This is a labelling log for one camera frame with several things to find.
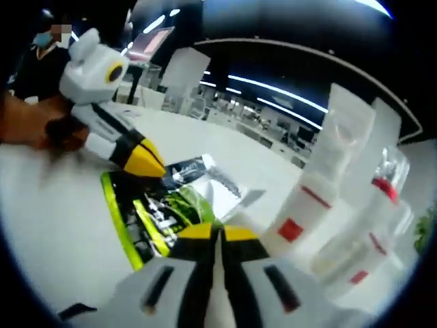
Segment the person's left hand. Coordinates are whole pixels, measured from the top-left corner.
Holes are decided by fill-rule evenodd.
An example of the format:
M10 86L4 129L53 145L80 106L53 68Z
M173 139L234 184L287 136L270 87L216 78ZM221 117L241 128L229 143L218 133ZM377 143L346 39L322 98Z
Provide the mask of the person's left hand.
M84 146L89 129L72 115L66 115L48 121L44 133L44 146L48 149L72 152Z

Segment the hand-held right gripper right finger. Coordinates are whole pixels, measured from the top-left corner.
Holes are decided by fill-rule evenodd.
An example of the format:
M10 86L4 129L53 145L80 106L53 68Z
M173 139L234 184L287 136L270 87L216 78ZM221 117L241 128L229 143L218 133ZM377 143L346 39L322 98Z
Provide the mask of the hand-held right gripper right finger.
M311 276L270 256L250 229L223 226L221 253L237 327L329 327L338 314Z

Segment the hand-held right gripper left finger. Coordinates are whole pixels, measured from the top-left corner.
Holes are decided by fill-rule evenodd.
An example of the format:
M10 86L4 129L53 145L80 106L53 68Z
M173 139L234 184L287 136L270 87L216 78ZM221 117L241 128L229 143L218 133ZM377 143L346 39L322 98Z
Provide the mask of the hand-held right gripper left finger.
M204 327L218 231L183 230L167 257L149 260L116 288L112 327Z

